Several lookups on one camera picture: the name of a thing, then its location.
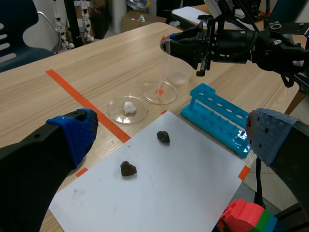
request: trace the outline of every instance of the dark rock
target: dark rock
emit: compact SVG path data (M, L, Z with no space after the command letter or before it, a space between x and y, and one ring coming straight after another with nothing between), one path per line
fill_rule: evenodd
M159 131L157 134L158 140L160 140L163 143L170 143L169 140L169 134L166 131Z
M120 169L122 176L134 175L137 172L136 167L130 164L128 161L123 161L122 164L120 165Z

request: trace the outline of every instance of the chair backrest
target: chair backrest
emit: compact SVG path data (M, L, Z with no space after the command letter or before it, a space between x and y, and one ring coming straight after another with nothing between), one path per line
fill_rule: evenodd
M0 58L26 46L23 34L39 21L32 0L0 1Z

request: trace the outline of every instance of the blue test tube rack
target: blue test tube rack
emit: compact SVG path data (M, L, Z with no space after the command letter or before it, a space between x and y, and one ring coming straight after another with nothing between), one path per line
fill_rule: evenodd
M192 89L190 95L192 96L191 102L183 108L180 115L231 148L240 157L247 157L250 151L245 131L248 112L221 98L216 94L215 89L206 84L200 84ZM213 110L242 129L222 118Z

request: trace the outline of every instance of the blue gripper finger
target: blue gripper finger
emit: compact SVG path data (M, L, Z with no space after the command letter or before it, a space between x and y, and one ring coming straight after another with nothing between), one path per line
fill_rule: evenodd
M49 119L46 123L62 128L73 161L73 169L76 169L96 139L97 113L91 109L78 109L66 115Z

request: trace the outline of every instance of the wooden table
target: wooden table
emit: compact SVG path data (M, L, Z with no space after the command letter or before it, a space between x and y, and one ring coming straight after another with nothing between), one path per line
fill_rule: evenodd
M0 146L21 141L49 118L81 108L46 70L54 69L107 115L110 99L129 93L142 98L141 85L157 80L159 75L162 35L178 31L154 23L0 73ZM248 112L256 108L284 112L298 91L297 86L286 88L278 74L263 71L250 62L246 65L212 63L204 77L196 77L194 72L189 83L178 88L176 101L168 105L147 103L148 115L142 122L118 126L133 136L164 110L179 116L191 99L190 90L200 83L215 88L218 95ZM97 139L76 172L93 167L120 145L121 141L99 124ZM250 154L245 162L250 166L253 160L254 154ZM76 178L75 174L68 176L60 189ZM62 231L50 211L41 231Z

